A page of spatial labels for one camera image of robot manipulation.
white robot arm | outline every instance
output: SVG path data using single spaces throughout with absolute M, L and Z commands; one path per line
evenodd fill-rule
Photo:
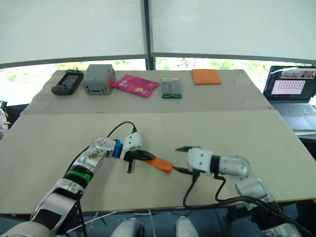
M 197 147 L 180 148 L 180 151 L 188 151 L 188 166 L 193 170 L 204 172 L 208 175 L 229 175 L 236 186 L 240 196 L 248 196 L 278 208 L 274 197 L 265 184 L 251 173 L 250 163 L 243 157 L 220 157 L 211 151 L 205 151 Z M 301 237 L 298 230 L 271 213 L 263 211 L 253 203 L 244 202 L 246 208 L 260 229 L 261 237 Z
M 108 137 L 95 138 L 71 164 L 62 179 L 39 202 L 31 214 L 30 222 L 16 225 L 1 237 L 52 237 L 63 235 L 77 211 L 85 188 L 100 168 L 104 158 L 119 158 L 132 162 L 133 151 L 141 147 L 137 132 L 127 136 L 124 143 Z

beige tabletop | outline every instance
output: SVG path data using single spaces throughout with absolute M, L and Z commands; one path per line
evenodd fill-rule
M 70 96 L 56 96 L 55 86 L 65 71 L 56 71 L 22 114 L 172 113 L 273 109 L 244 70 L 217 70 L 220 85 L 194 85 L 191 71 L 116 71 L 119 80 L 126 74 L 160 81 L 180 78 L 182 99 L 162 99 L 161 87 L 149 98 L 113 89 L 111 95 L 87 95 L 80 85 Z
M 144 150 L 176 166 L 186 167 L 187 159 L 176 148 L 198 145 L 247 158 L 277 201 L 316 198 L 316 162 L 277 111 L 25 115 L 0 142 L 0 213 L 30 213 L 95 136 L 125 120 L 136 124 Z M 125 125 L 112 138 L 130 132 Z M 179 207 L 191 183 L 188 175 L 166 174 L 143 161 L 136 161 L 134 173 L 126 171 L 126 162 L 106 159 L 86 189 L 83 210 Z M 221 198 L 237 196 L 228 180 Z M 202 174 L 188 204 L 215 203 L 220 183 Z

